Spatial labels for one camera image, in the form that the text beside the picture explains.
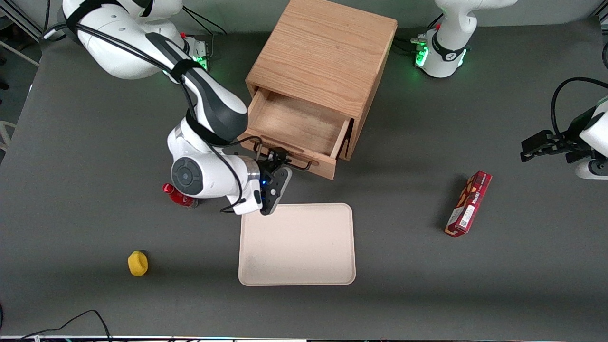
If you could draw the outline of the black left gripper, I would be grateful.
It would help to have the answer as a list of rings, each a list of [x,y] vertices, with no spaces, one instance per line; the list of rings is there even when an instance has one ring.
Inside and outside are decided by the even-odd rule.
[[[521,142],[520,160],[565,153],[566,158],[591,158],[593,149],[580,138],[582,129],[568,129],[561,133],[538,132]]]

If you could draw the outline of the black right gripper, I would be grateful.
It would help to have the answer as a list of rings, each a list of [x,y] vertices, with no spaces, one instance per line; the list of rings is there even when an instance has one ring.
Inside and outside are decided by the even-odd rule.
[[[263,152],[263,150],[263,146],[256,146],[256,162],[258,167],[278,168],[273,173],[265,175],[264,178],[261,179],[260,193],[262,208],[260,213],[263,216],[269,216],[280,203],[283,192],[287,188],[293,172],[289,167],[282,167],[282,165],[288,165],[291,162],[289,153],[286,149],[267,148],[266,152]]]

